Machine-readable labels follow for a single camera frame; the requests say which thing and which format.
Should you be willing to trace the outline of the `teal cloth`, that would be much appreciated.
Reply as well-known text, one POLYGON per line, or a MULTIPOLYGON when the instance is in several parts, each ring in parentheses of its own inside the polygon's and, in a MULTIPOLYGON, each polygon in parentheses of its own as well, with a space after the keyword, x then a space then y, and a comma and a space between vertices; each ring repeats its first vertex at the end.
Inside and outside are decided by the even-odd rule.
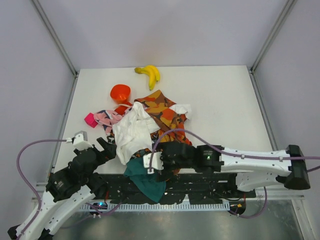
POLYGON ((166 182, 158 182, 155 174, 148 174, 144 167, 143 158, 130 159, 123 174, 137 186, 137 188, 150 200, 158 203, 166 190, 166 182))

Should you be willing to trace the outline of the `orange brown camouflage cloth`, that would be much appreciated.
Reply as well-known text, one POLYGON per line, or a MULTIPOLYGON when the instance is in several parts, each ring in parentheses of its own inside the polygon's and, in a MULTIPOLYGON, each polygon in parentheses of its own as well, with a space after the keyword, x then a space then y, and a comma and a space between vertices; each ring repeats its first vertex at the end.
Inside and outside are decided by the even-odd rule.
POLYGON ((173 110, 176 103, 167 98, 160 90, 134 100, 143 105, 144 110, 160 127, 159 130, 150 134, 151 142, 154 144, 158 138, 166 131, 171 129, 183 129, 187 120, 185 113, 178 113, 173 110))

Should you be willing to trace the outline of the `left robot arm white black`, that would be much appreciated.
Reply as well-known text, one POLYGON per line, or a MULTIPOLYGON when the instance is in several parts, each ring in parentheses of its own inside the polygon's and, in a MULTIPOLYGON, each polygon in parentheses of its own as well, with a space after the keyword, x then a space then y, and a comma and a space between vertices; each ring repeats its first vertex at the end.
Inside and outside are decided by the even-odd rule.
POLYGON ((105 197, 108 183, 96 169, 116 157, 116 146, 97 138, 103 150, 89 143, 83 133, 67 138, 75 157, 67 166, 50 175, 42 195, 32 188, 37 205, 20 225, 7 231, 12 240, 50 240, 63 223, 82 205, 96 197, 105 197))

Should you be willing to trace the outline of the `black orange patterned cloth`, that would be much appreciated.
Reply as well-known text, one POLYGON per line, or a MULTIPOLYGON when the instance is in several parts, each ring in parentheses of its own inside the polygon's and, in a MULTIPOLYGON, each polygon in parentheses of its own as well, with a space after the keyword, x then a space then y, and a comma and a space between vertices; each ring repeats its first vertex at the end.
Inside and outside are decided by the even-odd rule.
MULTIPOLYGON (((158 130, 156 132, 153 132, 150 134, 150 138, 151 138, 151 142, 152 144, 154 144, 158 139, 159 139, 159 133, 161 131, 158 130)), ((107 133, 106 134, 106 141, 109 143, 109 144, 113 144, 115 145, 116 142, 115 142, 115 135, 114 133, 111 131, 110 133, 107 133)), ((143 157, 145 154, 149 154, 151 153, 151 150, 148 149, 148 148, 145 148, 145 149, 140 149, 139 151, 135 152, 131 157, 130 157, 130 160, 131 159, 136 159, 136 158, 141 158, 143 157)))

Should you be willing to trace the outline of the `white cloth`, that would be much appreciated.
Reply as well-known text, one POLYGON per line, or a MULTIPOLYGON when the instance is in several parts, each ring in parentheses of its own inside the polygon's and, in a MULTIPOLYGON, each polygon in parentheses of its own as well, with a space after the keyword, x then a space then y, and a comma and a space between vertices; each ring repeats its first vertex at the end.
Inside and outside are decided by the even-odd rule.
POLYGON ((146 109, 142 103, 135 102, 124 117, 112 125, 116 155, 123 165, 126 165, 136 152, 151 150, 151 134, 161 129, 146 109))

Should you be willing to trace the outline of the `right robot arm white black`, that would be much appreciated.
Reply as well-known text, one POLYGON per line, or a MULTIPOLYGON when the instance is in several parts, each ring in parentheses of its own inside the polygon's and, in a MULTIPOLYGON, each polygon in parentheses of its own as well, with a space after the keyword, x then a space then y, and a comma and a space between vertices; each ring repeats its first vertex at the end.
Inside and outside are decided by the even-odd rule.
POLYGON ((162 172, 193 169, 208 175, 235 171, 235 186, 241 192, 273 185, 299 191, 311 187, 306 163, 297 145, 289 145, 284 150, 258 152, 221 145, 162 142, 156 147, 150 165, 162 172))

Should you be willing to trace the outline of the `pink patterned cloth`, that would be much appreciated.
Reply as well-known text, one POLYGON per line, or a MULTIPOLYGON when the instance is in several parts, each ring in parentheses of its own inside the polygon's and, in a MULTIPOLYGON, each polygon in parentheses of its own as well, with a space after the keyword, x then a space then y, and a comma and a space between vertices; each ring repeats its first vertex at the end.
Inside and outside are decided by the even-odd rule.
POLYGON ((109 135, 113 125, 117 124, 123 116, 113 110, 101 110, 93 114, 94 120, 103 127, 105 134, 109 135))

